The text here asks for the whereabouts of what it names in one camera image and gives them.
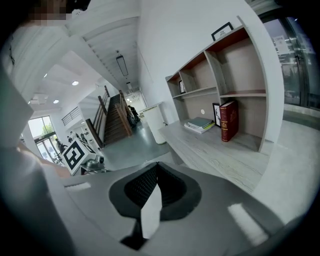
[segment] balcony railing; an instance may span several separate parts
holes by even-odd
[[[64,118],[62,118],[62,122],[64,126],[70,123],[73,119],[80,115],[80,109],[76,107],[75,109],[71,110],[69,114],[67,114]]]

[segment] framed picture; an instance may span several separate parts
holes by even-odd
[[[179,81],[179,87],[180,87],[180,94],[186,93],[186,88],[182,80]]]
[[[233,29],[234,28],[232,27],[231,23],[228,22],[227,24],[223,25],[211,34],[213,41],[218,40],[219,38],[223,37],[225,34],[229,33]]]
[[[215,125],[221,128],[221,116],[220,116],[220,108],[218,103],[212,103],[213,105],[213,112],[214,112],[214,121]]]

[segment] thick hardcover book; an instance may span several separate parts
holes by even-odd
[[[239,111],[236,100],[228,102],[220,107],[221,139],[224,142],[231,140],[239,129]]]

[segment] gray wood desktop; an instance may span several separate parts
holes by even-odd
[[[225,178],[248,193],[264,174],[273,147],[270,142],[266,150],[257,152],[261,138],[239,132],[229,142],[223,142],[217,126],[200,134],[176,121],[159,131],[176,164],[184,162],[194,170]]]

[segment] person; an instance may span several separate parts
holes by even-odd
[[[60,153],[62,154],[65,151],[65,148],[67,148],[68,146],[63,145],[61,141],[58,140],[57,138],[55,139],[55,141],[56,141],[56,147],[60,150]]]
[[[138,115],[136,109],[135,109],[133,106],[130,106],[130,105],[129,105],[128,107],[129,107],[129,109],[131,110],[131,112],[132,112],[132,114],[133,114],[133,116],[134,116],[134,120],[135,120],[136,122],[139,122],[140,119],[139,119],[139,115]]]
[[[88,143],[87,139],[85,138],[85,135],[83,133],[80,134],[81,140]]]
[[[76,132],[70,131],[70,135],[71,135],[72,140],[74,140],[75,138],[80,139],[79,135]]]

